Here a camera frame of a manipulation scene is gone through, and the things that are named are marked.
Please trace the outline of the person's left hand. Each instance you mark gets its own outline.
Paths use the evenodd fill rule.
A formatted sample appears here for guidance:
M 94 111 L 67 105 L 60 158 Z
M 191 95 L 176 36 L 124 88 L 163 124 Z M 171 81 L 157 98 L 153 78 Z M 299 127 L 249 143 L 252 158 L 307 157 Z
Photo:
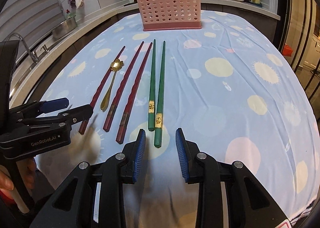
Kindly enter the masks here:
M 18 169 L 17 173 L 7 173 L 1 169 L 1 192 L 12 199 L 11 192 L 17 184 L 17 178 L 22 178 L 24 186 L 33 190 L 35 188 L 36 162 L 33 157 L 22 161 L 22 170 Z

